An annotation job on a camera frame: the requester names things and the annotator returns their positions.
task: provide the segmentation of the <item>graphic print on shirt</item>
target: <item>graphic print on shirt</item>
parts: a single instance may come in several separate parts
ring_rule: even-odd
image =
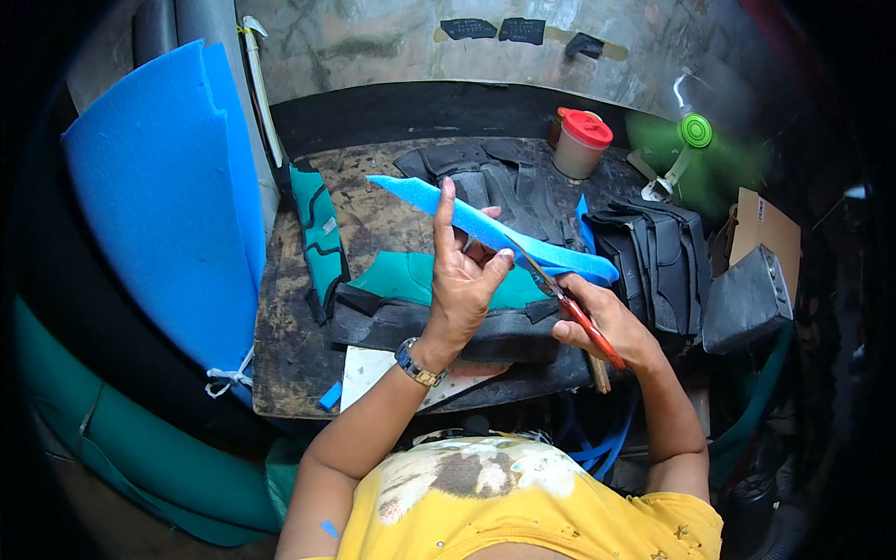
[[[393,525],[428,492],[488,499],[538,487],[568,497],[577,476],[587,476],[565,453],[528,440],[484,437],[421,444],[380,466],[376,510]]]

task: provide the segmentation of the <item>scissors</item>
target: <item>scissors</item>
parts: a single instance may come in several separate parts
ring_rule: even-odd
[[[579,307],[579,304],[575,303],[575,300],[569,298],[564,290],[560,288],[560,285],[557,284],[556,280],[554,280],[553,276],[548,276],[547,272],[535,262],[526,250],[520,247],[520,244],[516,241],[510,239],[510,242],[516,246],[517,250],[522,253],[522,256],[526,257],[526,260],[532,265],[532,268],[538,274],[538,277],[542,282],[551,290],[551,292],[557,296],[560,300],[560,305],[569,312],[570,315],[573,316],[573,320],[577,322],[585,332],[588,333],[588,338],[594,342],[601,352],[604,353],[604,356],[607,357],[607,363],[609,363],[614,369],[618,371],[625,371],[625,362],[622,357],[619,356],[619,353],[616,352],[616,349],[613,348],[613,345],[610,344],[609,340],[607,340],[603,334],[598,331],[598,328],[594,326],[594,323],[591,322],[591,319],[582,312],[582,308]]]

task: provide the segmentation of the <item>plastic container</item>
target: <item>plastic container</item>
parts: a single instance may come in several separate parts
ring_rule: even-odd
[[[572,179],[586,179],[613,141],[613,131],[597,116],[566,111],[554,152],[554,167]]]
[[[563,117],[568,110],[566,107],[557,108],[557,114],[554,115],[554,120],[551,122],[551,132],[547,134],[547,145],[551,148],[557,147],[557,141],[560,140],[560,127],[563,126]]]

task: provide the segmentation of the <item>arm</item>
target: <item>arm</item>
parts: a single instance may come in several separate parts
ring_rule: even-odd
[[[470,341],[513,263],[513,251],[495,255],[478,242],[462,252],[467,236],[455,233],[453,212],[454,183],[446,179],[433,221],[433,303],[423,334],[409,349],[418,364],[433,372],[445,369]],[[494,218],[500,208],[483,212]],[[317,435],[298,465],[277,558],[337,555],[355,488],[393,448],[428,390],[392,366]],[[336,536],[322,526],[327,521]]]
[[[694,405],[659,343],[608,289],[589,284],[578,274],[559,280],[590,314],[595,326],[619,352],[641,384],[647,417],[648,453],[653,466],[648,492],[678,492],[710,501],[710,460]],[[560,321],[555,338],[603,358],[579,324]]]

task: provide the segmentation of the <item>red scissor handle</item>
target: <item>red scissor handle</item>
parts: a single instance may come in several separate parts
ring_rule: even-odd
[[[616,349],[613,348],[613,345],[610,344],[610,341],[607,340],[603,334],[600,334],[598,328],[594,326],[594,323],[591,322],[591,319],[582,312],[582,309],[579,307],[579,304],[575,303],[569,297],[562,297],[560,299],[561,305],[573,316],[573,320],[580,324],[585,332],[588,333],[588,338],[591,339],[592,342],[598,345],[598,348],[601,352],[604,353],[604,356],[607,357],[607,363],[610,364],[613,369],[618,371],[625,370],[625,362],[622,360],[622,357],[619,356],[619,353],[616,352]]]

